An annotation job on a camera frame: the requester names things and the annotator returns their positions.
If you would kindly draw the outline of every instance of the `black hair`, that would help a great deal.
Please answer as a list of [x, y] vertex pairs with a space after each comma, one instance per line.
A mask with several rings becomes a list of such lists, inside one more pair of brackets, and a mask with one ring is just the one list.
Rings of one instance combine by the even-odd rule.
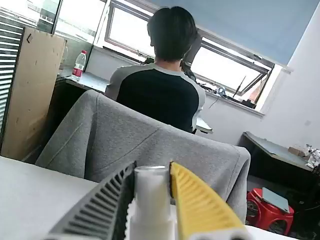
[[168, 62], [182, 59], [198, 34], [190, 12], [179, 6], [156, 11], [148, 21], [147, 30], [155, 55]]

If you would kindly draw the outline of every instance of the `gray ridged plastic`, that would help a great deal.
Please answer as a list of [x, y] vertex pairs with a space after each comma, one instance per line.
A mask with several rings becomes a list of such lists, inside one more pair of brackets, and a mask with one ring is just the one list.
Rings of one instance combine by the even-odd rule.
[[50, 233], [123, 240], [128, 205], [134, 198], [135, 167], [135, 162], [125, 165], [101, 181], [64, 215]]

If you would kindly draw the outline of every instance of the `white plastic cylinder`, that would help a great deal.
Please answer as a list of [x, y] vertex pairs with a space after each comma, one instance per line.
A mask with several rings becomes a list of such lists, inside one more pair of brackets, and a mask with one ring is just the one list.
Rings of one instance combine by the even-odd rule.
[[130, 219], [130, 240], [174, 239], [169, 196], [169, 169], [140, 166], [135, 173], [135, 210]]

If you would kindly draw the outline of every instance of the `blue roller blind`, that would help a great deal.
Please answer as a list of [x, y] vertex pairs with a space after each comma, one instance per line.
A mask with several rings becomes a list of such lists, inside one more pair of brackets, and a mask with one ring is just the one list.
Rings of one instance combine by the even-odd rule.
[[181, 6], [196, 23], [287, 65], [319, 0], [148, 0]]

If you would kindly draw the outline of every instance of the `man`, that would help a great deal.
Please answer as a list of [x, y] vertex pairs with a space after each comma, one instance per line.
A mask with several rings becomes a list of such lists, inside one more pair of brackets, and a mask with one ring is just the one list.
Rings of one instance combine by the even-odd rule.
[[150, 18], [147, 30], [154, 47], [154, 63], [118, 68], [105, 95], [191, 133], [206, 99], [205, 91], [180, 67], [198, 34], [195, 21], [182, 7], [165, 7]]

